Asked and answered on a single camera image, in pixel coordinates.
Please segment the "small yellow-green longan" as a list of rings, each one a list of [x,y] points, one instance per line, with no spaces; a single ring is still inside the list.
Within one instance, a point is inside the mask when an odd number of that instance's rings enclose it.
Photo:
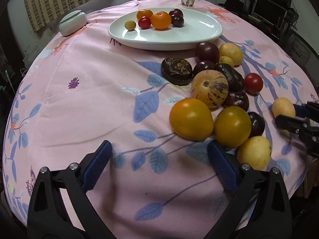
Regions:
[[[228,64],[230,65],[232,68],[235,67],[234,61],[228,57],[228,56],[220,56],[219,58],[219,64]]]

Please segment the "dark purple plum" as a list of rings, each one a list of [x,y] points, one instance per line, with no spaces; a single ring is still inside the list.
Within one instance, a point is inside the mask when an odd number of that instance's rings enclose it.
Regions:
[[[179,15],[172,15],[171,16],[171,24],[174,27],[183,27],[184,25],[184,18]]]

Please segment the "large orange mandarin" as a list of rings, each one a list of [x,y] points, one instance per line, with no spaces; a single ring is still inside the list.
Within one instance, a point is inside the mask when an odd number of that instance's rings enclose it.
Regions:
[[[157,30],[165,30],[171,25],[171,16],[165,11],[159,11],[151,16],[151,24]]]

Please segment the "small red cherry tomato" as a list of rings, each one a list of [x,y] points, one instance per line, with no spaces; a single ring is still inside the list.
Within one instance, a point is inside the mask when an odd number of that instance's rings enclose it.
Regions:
[[[143,16],[138,20],[138,26],[141,29],[149,29],[151,27],[151,19],[150,17]]]

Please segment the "tiny yellow-green longan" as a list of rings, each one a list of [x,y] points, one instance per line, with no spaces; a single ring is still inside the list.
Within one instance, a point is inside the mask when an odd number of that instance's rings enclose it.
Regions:
[[[127,31],[133,31],[136,28],[136,22],[132,20],[126,21],[124,27]]]

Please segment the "blackish small plum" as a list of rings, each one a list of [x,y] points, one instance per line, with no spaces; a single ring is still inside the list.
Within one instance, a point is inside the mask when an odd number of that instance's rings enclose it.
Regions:
[[[251,133],[249,137],[261,136],[265,130],[264,119],[256,112],[248,112],[248,116],[251,119]]]

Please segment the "spotted yellow fruit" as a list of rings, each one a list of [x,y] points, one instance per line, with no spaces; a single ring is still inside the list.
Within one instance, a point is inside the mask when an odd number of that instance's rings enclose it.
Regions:
[[[242,144],[237,152],[241,164],[249,164],[254,170],[264,170],[271,158],[271,144],[263,136],[254,136]]]

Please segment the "green yellow tomato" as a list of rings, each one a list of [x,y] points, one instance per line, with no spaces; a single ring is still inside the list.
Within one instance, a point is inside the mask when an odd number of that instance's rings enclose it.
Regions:
[[[247,112],[238,106],[224,108],[218,114],[214,136],[217,142],[230,149],[238,148],[251,133],[251,119]]]

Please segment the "dark purple ribbed tomato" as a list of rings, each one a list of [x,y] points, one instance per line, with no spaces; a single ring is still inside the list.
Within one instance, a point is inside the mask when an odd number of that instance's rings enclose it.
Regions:
[[[221,72],[227,79],[230,92],[242,92],[244,90],[244,79],[239,72],[230,65],[222,63],[215,65],[215,70]]]

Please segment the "striped pepino melon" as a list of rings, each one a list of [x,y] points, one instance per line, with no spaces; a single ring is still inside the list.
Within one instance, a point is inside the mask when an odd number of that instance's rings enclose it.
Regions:
[[[216,70],[204,70],[195,75],[192,85],[192,97],[205,103],[209,108],[217,108],[228,96],[229,85],[226,77]]]

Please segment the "dark computer monitor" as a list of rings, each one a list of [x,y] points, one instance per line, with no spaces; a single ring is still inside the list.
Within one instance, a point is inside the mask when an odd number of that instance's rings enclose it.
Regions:
[[[299,18],[295,9],[287,5],[280,5],[276,0],[250,0],[248,14],[277,29],[283,29],[286,25],[294,25]]]

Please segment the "yellow orange tomato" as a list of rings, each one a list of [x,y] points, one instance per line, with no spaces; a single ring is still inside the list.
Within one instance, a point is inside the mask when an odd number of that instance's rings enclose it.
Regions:
[[[176,102],[170,110],[169,123],[179,137],[192,141],[204,141],[214,130],[209,107],[195,98]]]

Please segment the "wrinkled dark passion fruit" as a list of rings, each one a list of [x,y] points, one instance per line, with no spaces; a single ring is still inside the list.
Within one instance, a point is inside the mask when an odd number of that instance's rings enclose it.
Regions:
[[[174,85],[185,86],[193,79],[191,64],[182,58],[168,57],[160,65],[162,77]]]

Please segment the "dark red plum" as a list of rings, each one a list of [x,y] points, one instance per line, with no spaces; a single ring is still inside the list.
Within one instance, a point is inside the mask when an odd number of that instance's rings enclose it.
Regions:
[[[182,18],[184,17],[183,12],[180,9],[178,9],[178,8],[170,10],[169,14],[170,14],[170,16],[174,16],[175,15],[175,16],[180,16]]]

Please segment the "small orange tangerine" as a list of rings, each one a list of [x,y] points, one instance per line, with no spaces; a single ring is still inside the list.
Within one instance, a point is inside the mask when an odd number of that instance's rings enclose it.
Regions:
[[[148,17],[150,18],[153,15],[153,12],[149,9],[143,9],[143,10],[139,10],[136,13],[136,18],[139,21],[142,17]]]

